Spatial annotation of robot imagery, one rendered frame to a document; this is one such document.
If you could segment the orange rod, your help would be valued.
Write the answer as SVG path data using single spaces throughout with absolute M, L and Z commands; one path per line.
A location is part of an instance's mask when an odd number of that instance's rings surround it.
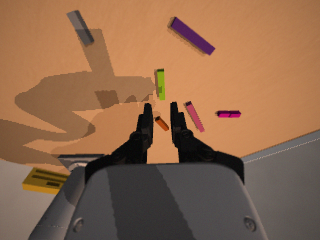
M 162 120 L 160 116 L 156 117 L 155 121 L 164 131 L 169 130 L 169 126 Z

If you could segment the lime green rod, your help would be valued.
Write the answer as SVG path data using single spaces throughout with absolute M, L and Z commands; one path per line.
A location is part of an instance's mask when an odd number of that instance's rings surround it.
M 159 100 L 165 100 L 165 79 L 164 69 L 157 69 Z

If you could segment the purple rod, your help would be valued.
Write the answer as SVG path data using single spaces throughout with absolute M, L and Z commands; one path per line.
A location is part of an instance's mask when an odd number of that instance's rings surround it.
M 216 49 L 177 17 L 174 18 L 171 27 L 209 56 Z

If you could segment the magenta rod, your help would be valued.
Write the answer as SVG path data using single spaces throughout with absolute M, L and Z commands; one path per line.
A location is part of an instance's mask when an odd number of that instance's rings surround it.
M 228 110 L 218 110 L 217 116 L 218 118 L 226 118 L 229 117 L 230 112 Z
M 229 112 L 230 112 L 229 118 L 238 118 L 241 115 L 239 110 L 238 111 L 229 111 Z

